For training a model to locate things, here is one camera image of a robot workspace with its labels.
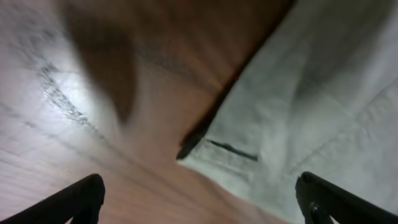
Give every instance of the wood grain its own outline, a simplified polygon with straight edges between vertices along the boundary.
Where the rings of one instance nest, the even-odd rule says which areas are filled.
[[[1,0],[0,219],[99,173],[100,223],[281,223],[175,156],[287,8]]]

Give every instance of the wooden surface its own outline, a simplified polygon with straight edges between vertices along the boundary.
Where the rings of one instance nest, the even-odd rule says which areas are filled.
[[[0,0],[0,219],[99,173],[100,223],[280,223],[175,163],[285,0]]]

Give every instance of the gray cloth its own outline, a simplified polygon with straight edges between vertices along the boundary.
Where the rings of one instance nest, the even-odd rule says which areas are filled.
[[[179,163],[291,223],[306,170],[397,213],[396,3],[297,1]]]

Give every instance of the folded fabric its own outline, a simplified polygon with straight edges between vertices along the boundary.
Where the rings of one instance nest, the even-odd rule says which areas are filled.
[[[178,162],[292,223],[303,171],[398,212],[398,6],[299,0]]]

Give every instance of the brown wooden floor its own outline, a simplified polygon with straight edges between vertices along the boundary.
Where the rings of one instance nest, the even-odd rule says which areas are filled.
[[[99,173],[100,223],[280,223],[175,163],[285,0],[1,0],[0,220]]]

